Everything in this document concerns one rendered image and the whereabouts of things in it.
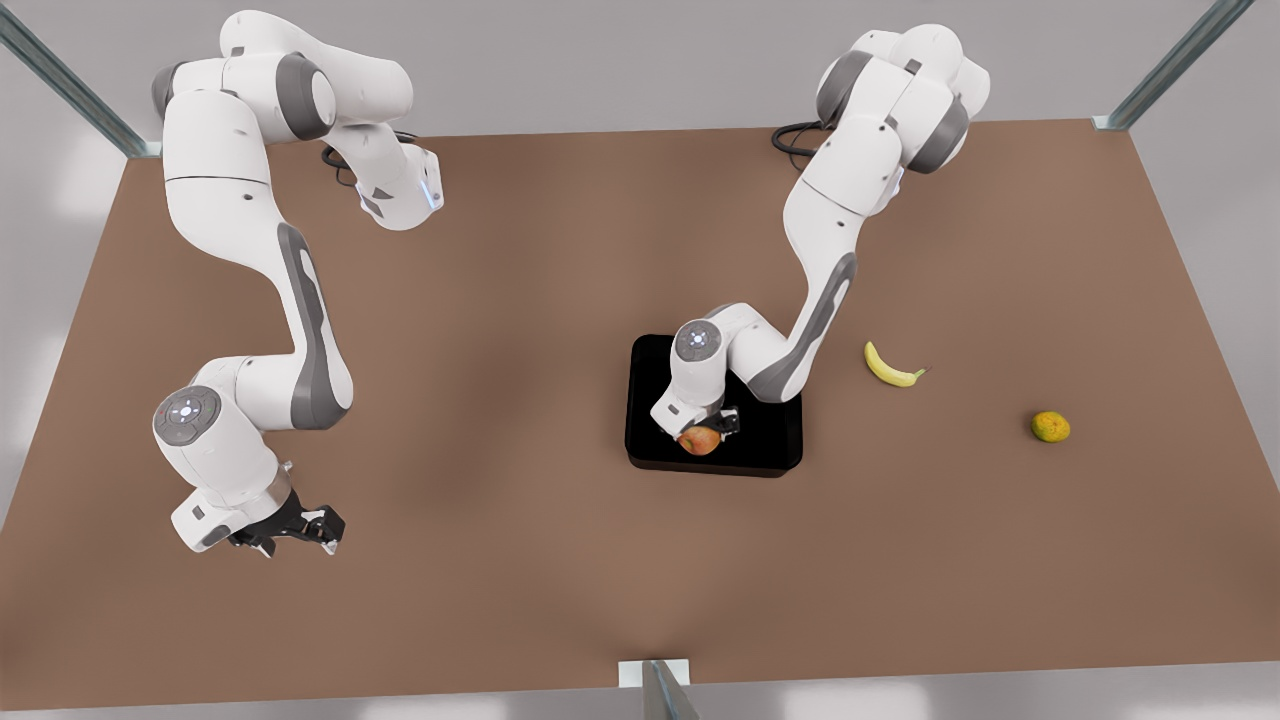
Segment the black rectangular tray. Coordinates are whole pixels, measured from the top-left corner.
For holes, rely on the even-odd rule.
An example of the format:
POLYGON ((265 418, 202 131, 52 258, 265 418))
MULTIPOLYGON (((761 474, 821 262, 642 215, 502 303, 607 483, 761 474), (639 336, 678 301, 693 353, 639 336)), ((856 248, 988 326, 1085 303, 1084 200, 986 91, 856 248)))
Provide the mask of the black rectangular tray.
POLYGON ((782 477, 803 459, 803 398, 763 404, 732 373, 724 406, 739 410, 740 428, 707 456, 694 456, 652 419, 652 406, 669 384, 669 334, 643 334, 631 348, 625 447, 630 462, 652 471, 782 477))

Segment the yellow banana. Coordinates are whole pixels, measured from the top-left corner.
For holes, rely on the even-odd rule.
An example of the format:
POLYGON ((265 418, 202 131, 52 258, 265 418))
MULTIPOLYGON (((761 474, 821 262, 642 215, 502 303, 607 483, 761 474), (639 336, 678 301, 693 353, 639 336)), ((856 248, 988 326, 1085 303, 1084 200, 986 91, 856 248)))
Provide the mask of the yellow banana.
POLYGON ((913 387, 931 369, 925 366, 915 372, 899 370, 882 359, 876 345, 870 341, 864 346, 864 359, 867 366, 879 380, 900 388, 913 387))

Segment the silver frame post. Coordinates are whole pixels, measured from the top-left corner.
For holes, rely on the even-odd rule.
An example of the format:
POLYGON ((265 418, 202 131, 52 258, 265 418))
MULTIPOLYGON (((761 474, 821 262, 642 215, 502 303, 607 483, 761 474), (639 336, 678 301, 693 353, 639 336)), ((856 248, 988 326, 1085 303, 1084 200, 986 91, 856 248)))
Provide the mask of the silver frame post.
POLYGON ((640 688, 643 720, 701 720, 686 688, 687 659, 628 660, 617 664, 618 688, 640 688))
POLYGON ((1129 131, 1254 3, 1213 0, 1115 109, 1091 118, 1093 128, 1100 132, 1129 131))
POLYGON ((0 44, 125 158, 159 158, 161 145, 134 132, 33 31, 0 3, 0 44))

